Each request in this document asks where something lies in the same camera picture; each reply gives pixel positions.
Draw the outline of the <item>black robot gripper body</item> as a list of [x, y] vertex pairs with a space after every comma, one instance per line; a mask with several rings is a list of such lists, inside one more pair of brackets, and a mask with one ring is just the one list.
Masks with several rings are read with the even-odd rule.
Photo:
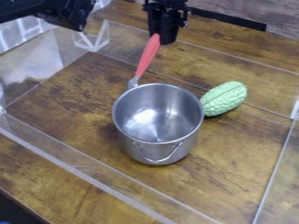
[[160, 11], [162, 16], [164, 13], [178, 13], [180, 15], [180, 27], [188, 26], [188, 13], [191, 7], [187, 5], [188, 0], [144, 0], [143, 11]]

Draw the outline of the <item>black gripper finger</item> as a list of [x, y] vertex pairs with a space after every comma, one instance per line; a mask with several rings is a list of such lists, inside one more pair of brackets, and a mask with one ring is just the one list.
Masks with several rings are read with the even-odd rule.
[[178, 13], [163, 14], [160, 21], [160, 43], [163, 45], [168, 45], [176, 40], [180, 24], [182, 19]]
[[162, 13], [159, 10], [151, 10], [148, 12], [148, 31], [150, 35], [160, 33], [160, 19]]

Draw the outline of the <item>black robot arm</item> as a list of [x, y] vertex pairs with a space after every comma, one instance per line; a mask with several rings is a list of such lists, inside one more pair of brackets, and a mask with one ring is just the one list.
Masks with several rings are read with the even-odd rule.
[[[180, 27], [188, 25], [188, 0], [144, 0], [150, 36], [160, 36], [160, 44], [175, 42]], [[82, 32], [96, 0], [0, 0], [0, 24], [35, 16], [47, 23]]]

